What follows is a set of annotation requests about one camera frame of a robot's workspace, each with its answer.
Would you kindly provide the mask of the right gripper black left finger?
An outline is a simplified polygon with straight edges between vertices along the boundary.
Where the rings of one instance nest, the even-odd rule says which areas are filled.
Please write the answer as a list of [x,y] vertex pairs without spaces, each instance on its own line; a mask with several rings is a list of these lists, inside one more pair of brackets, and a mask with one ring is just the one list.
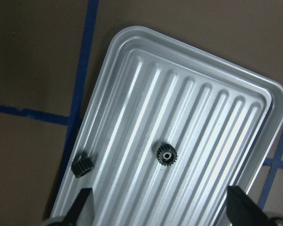
[[92,188],[82,188],[62,221],[63,226],[92,226],[94,200]]

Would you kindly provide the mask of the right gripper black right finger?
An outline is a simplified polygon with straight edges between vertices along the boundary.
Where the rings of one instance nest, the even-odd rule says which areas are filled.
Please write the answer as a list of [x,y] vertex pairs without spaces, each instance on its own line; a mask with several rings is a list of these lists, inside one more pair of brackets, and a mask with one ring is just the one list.
[[239,186],[227,187],[227,217],[233,226],[265,226],[268,220]]

